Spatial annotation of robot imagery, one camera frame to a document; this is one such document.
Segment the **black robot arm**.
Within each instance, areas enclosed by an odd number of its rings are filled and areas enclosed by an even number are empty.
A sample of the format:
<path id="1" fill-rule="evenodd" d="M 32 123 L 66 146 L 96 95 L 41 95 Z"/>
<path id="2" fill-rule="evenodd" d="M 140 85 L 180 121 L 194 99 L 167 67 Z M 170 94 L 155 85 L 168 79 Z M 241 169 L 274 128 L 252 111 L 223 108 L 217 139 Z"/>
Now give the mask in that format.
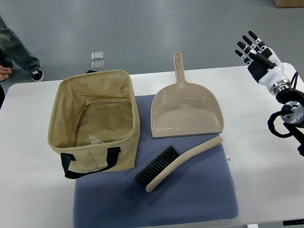
<path id="1" fill-rule="evenodd" d="M 285 85 L 279 88 L 276 99 L 283 106 L 280 111 L 273 113 L 268 121 L 270 132 L 279 138 L 288 138 L 293 136 L 299 143 L 297 148 L 299 154 L 304 154 L 304 134 L 300 131 L 304 127 L 304 93 L 296 89 L 298 72 L 295 72 L 291 85 Z M 275 120 L 277 117 L 283 120 L 283 126 L 289 133 L 281 134 L 275 129 Z"/>

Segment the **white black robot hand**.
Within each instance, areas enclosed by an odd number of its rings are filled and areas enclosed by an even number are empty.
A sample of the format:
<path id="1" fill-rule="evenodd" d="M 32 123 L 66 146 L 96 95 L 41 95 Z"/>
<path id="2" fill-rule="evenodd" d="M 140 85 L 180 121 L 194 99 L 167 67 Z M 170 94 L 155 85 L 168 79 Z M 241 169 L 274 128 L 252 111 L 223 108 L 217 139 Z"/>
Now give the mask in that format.
<path id="1" fill-rule="evenodd" d="M 243 41 L 237 43 L 239 49 L 235 53 L 247 65 L 247 69 L 253 79 L 268 87 L 272 87 L 281 81 L 290 82 L 284 75 L 284 66 L 272 48 L 258 37 L 253 31 L 248 36 L 242 36 Z"/>

